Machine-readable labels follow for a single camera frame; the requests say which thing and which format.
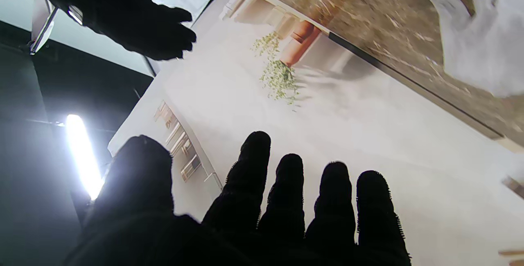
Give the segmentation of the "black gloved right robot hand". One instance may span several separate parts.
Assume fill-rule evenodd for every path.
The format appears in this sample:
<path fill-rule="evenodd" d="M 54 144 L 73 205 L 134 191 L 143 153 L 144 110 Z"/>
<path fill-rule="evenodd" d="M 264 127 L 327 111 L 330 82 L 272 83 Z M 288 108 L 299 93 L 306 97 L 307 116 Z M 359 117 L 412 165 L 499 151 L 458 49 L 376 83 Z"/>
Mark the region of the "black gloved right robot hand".
<path fill-rule="evenodd" d="M 181 59 L 197 37 L 184 26 L 192 15 L 152 0 L 50 0 L 68 16 L 126 50 L 156 61 Z"/>

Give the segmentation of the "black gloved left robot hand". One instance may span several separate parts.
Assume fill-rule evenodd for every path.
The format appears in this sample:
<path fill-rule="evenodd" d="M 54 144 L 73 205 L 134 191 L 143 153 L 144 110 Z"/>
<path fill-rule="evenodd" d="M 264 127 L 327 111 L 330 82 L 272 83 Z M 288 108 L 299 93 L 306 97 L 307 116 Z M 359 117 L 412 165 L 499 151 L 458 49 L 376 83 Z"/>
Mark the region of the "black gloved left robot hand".
<path fill-rule="evenodd" d="M 364 171 L 356 207 L 347 166 L 326 165 L 305 225 L 303 160 L 283 156 L 261 213 L 270 137 L 244 141 L 221 193 L 201 222 L 174 213 L 172 156 L 145 135 L 114 156 L 66 266 L 409 266 L 385 178 Z"/>

